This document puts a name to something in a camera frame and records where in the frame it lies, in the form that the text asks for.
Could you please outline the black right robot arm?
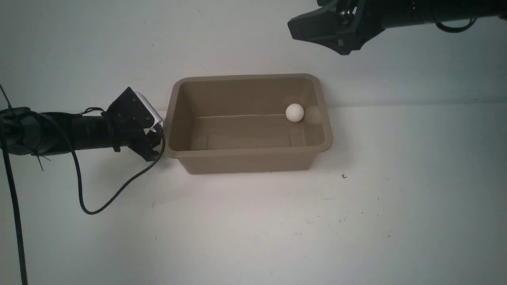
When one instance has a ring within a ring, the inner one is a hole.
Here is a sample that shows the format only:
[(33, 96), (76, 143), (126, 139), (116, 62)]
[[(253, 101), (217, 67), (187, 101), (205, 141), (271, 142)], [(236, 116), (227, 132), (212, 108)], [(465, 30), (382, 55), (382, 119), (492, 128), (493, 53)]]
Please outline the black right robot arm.
[(504, 17), (505, 0), (319, 0), (319, 8), (288, 22), (294, 40), (340, 55), (360, 50), (386, 29), (435, 24), (457, 34), (478, 18)]

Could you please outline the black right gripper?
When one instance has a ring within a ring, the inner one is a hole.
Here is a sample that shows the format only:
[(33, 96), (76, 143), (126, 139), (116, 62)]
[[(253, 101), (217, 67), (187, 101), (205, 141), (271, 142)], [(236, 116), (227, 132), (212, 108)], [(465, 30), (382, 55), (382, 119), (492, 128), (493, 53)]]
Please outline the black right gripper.
[(289, 20), (295, 40), (349, 55), (385, 31), (368, 0), (317, 0), (318, 9)]

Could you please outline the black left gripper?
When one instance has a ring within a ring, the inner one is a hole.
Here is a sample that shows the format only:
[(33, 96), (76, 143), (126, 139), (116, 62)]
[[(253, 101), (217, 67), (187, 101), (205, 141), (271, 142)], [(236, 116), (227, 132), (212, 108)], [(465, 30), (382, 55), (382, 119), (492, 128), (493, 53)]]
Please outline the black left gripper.
[(107, 122), (108, 137), (116, 152), (127, 146), (147, 162), (157, 161), (163, 150), (155, 148), (165, 142), (163, 128), (153, 125), (150, 113), (137, 98), (134, 90), (127, 87), (103, 111)]

